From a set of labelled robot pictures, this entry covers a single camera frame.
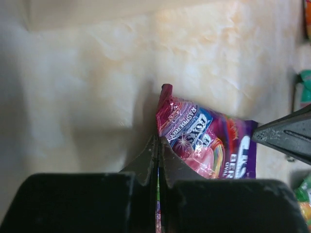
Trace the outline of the purple snack packet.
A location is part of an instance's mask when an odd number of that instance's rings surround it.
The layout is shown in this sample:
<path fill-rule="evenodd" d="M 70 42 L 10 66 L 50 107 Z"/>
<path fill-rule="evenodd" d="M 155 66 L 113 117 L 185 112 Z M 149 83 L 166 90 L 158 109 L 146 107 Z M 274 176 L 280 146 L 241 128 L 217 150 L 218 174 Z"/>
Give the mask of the purple snack packet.
<path fill-rule="evenodd" d="M 225 117 L 221 140 L 225 148 L 220 179 L 254 179 L 256 177 L 257 144 L 251 137 L 258 123 Z"/>

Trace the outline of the orange striped snack packet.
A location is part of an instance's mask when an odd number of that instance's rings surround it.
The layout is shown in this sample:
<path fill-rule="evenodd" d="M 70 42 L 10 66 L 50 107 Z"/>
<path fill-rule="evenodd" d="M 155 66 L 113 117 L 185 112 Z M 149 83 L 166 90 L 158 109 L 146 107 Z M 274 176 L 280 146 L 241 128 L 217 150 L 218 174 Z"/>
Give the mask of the orange striped snack packet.
<path fill-rule="evenodd" d="M 303 0 L 304 3 L 304 21 L 307 37 L 311 39 L 311 0 Z"/>

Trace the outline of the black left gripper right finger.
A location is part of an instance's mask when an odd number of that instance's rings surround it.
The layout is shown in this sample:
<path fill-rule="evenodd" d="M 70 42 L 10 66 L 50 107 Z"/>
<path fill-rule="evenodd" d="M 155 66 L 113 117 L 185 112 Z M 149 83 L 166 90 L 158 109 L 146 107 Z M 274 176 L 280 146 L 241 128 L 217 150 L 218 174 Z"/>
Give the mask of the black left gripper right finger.
<path fill-rule="evenodd" d="M 306 233 L 293 191 L 267 179 L 205 179 L 160 138 L 159 185 L 164 233 Z"/>

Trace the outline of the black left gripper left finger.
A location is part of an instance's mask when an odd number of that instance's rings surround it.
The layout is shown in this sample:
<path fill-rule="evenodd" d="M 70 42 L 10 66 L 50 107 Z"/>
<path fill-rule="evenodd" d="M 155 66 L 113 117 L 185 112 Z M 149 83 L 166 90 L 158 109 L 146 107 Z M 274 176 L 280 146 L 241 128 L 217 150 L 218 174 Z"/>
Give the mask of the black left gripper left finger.
<path fill-rule="evenodd" d="M 154 233 L 158 137 L 117 173 L 37 173 L 19 187 L 3 233 Z"/>

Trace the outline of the green snack packet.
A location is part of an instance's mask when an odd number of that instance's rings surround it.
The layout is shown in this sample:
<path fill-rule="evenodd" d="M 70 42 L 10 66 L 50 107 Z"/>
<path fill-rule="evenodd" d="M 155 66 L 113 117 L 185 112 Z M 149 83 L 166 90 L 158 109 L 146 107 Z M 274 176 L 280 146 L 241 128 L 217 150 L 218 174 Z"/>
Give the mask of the green snack packet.
<path fill-rule="evenodd" d="M 294 190 L 295 197 L 300 206 L 306 224 L 311 229 L 311 175 L 309 174 L 302 184 Z"/>

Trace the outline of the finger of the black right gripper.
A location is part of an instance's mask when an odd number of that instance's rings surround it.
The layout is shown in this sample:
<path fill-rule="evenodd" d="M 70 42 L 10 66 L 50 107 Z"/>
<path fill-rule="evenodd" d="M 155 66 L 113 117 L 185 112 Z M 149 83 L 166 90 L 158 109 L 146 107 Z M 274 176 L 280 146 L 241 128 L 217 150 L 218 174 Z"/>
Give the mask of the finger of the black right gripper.
<path fill-rule="evenodd" d="M 251 139 L 311 164 L 311 106 L 256 128 Z"/>

